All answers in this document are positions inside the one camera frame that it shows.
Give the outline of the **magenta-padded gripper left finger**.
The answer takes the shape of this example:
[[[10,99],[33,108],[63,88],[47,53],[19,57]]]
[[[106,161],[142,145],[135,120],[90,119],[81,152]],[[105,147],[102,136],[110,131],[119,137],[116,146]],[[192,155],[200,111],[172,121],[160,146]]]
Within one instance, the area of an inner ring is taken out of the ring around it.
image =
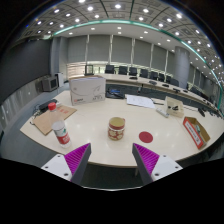
[[[55,155],[42,166],[42,169],[79,185],[83,178],[90,155],[91,144],[87,143],[66,155]]]

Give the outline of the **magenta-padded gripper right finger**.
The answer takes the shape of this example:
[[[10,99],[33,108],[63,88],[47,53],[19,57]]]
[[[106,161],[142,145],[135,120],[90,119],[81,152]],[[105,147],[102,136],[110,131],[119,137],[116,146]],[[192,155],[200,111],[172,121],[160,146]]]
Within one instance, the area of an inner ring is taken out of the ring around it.
[[[158,155],[137,143],[134,143],[132,146],[132,154],[144,185],[182,169],[168,155]]]

